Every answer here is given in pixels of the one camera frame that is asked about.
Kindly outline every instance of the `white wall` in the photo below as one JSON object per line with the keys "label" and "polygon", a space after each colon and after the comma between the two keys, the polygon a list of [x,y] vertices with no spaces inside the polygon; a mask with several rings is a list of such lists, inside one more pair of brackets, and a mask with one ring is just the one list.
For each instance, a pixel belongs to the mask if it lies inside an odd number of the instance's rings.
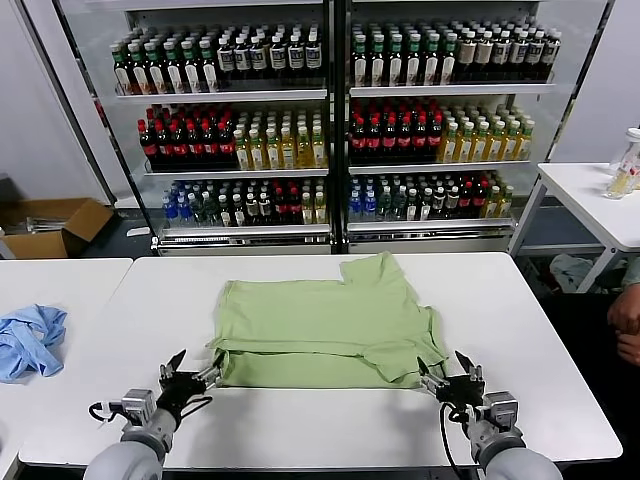
{"label": "white wall", "polygon": [[108,203],[14,8],[0,0],[0,172],[27,199],[93,197]]}
{"label": "white wall", "polygon": [[640,125],[638,0],[616,0],[552,162],[609,162]]}

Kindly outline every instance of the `person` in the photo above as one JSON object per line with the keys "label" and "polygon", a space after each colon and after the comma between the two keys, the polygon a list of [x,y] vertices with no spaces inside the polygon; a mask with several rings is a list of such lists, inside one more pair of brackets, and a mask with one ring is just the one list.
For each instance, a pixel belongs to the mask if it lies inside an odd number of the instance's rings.
{"label": "person", "polygon": [[631,478],[640,454],[640,257],[620,295],[562,294],[541,304],[623,446],[619,459],[569,467],[565,480]]}

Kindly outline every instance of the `shirt sleeve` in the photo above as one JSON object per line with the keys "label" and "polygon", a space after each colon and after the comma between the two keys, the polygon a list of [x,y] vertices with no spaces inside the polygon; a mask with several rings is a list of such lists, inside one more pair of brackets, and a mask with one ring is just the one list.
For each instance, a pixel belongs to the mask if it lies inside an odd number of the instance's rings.
{"label": "shirt sleeve", "polygon": [[636,257],[633,261],[629,262],[627,273],[625,273],[622,279],[622,286],[625,288],[636,283],[640,283],[640,257]]}

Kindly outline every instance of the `black cable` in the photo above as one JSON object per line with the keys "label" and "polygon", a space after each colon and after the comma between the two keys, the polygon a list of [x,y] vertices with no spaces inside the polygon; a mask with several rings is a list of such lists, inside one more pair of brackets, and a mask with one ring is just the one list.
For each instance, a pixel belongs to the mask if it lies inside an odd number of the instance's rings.
{"label": "black cable", "polygon": [[451,465],[451,468],[453,469],[453,473],[455,473],[456,477],[458,477],[460,480],[464,480],[462,478],[462,473],[460,472],[460,469],[458,469],[457,465],[453,461],[453,457],[451,456],[451,451],[449,450],[449,442],[447,441],[447,431],[444,426],[444,413],[445,413],[444,410],[447,407],[451,409],[451,413],[453,413],[454,411],[454,408],[448,403],[443,403],[442,406],[440,407],[440,433],[442,434],[442,443],[444,445],[444,453],[447,455],[447,460],[449,460],[449,465]]}

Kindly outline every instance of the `blue bottle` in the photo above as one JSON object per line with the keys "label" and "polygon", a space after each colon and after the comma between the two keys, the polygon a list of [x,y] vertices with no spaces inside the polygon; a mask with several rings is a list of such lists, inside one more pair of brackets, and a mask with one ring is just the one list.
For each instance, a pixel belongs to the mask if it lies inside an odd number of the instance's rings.
{"label": "blue bottle", "polygon": [[178,226],[178,207],[169,197],[162,197],[162,208],[164,210],[164,218],[166,218],[169,228]]}

